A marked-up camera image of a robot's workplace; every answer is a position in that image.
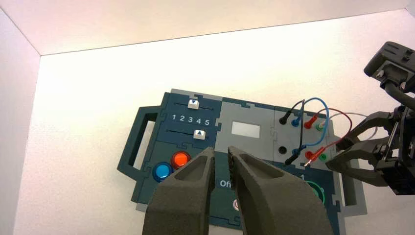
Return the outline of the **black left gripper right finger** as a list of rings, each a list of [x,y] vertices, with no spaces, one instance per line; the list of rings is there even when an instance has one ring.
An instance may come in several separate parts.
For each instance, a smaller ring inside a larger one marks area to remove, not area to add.
[[[325,206],[306,181],[235,146],[228,147],[228,161],[243,234],[333,234]]]

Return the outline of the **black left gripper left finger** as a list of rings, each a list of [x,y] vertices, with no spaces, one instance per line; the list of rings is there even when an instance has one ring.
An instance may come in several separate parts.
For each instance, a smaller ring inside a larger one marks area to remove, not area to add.
[[[144,235],[207,235],[215,155],[207,147],[159,183],[146,209]]]

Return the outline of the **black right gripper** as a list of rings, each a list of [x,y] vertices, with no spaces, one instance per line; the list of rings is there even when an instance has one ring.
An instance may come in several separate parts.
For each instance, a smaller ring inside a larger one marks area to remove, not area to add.
[[[361,142],[358,135],[383,127],[386,142]],[[336,144],[341,151],[325,164],[332,171],[377,187],[390,187],[396,195],[415,193],[415,112],[399,106],[393,112],[375,112],[366,117]],[[366,160],[373,170],[353,168],[354,159]]]

